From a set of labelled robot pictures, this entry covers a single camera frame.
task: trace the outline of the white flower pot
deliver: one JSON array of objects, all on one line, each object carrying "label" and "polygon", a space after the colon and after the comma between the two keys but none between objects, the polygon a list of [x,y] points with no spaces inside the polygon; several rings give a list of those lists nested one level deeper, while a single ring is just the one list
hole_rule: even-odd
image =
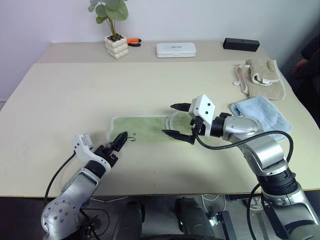
[{"label": "white flower pot", "polygon": [[112,35],[104,37],[104,43],[105,43],[107,52],[115,59],[119,59],[127,55],[129,53],[127,38],[123,36],[123,38],[118,41],[111,41],[108,39],[108,37],[110,36]]}]

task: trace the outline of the beige towel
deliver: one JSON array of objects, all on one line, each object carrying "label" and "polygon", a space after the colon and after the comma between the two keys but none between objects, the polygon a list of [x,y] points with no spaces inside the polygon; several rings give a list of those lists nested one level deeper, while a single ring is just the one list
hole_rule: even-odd
[{"label": "beige towel", "polygon": [[270,86],[280,80],[278,75],[278,66],[276,60],[251,60],[245,61],[246,65],[250,65],[250,74],[252,82],[261,86]]},{"label": "beige towel", "polygon": [[241,91],[247,94],[249,98],[263,96],[269,100],[281,100],[286,95],[282,77],[279,78],[278,82],[274,82],[269,86],[261,86],[252,82],[250,65],[237,66],[235,73],[238,81],[233,84],[241,85]]}]

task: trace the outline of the green leaf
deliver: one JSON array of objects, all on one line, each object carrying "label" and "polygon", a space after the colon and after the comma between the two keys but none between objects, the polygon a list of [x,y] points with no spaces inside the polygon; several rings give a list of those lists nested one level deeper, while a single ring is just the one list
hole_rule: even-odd
[{"label": "green leaf", "polygon": [[106,20],[108,17],[105,16],[105,17],[100,17],[100,16],[97,16],[95,21],[97,24],[102,24],[104,22],[104,20]]},{"label": "green leaf", "polygon": [[88,10],[90,13],[92,13],[95,10],[96,5],[91,4],[90,6],[88,6]]},{"label": "green leaf", "polygon": [[105,5],[108,6],[110,9],[118,9],[120,7],[122,0],[104,0]]},{"label": "green leaf", "polygon": [[91,5],[97,5],[99,0],[90,0]]},{"label": "green leaf", "polygon": [[107,13],[105,10],[105,5],[100,4],[100,5],[96,6],[95,13],[101,18],[106,17]]},{"label": "green leaf", "polygon": [[120,6],[118,9],[111,9],[108,6],[105,6],[105,12],[108,17],[115,21],[124,21],[128,18],[128,9],[123,0],[120,0]]}]

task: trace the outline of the person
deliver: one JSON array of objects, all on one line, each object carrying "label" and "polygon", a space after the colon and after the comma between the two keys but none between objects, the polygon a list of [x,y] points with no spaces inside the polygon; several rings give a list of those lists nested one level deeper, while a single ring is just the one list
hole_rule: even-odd
[{"label": "person", "polygon": [[319,35],[313,38],[302,50],[302,59],[294,66],[292,74],[303,80],[296,91],[296,96],[312,115],[320,127],[320,39]]}]

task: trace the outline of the orange scissors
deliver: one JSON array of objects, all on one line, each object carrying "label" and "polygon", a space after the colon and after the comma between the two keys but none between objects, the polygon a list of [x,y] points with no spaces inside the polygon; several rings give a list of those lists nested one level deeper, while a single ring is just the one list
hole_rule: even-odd
[{"label": "orange scissors", "polygon": [[141,39],[140,38],[130,38],[126,41],[128,46],[131,47],[140,47],[141,46]]}]

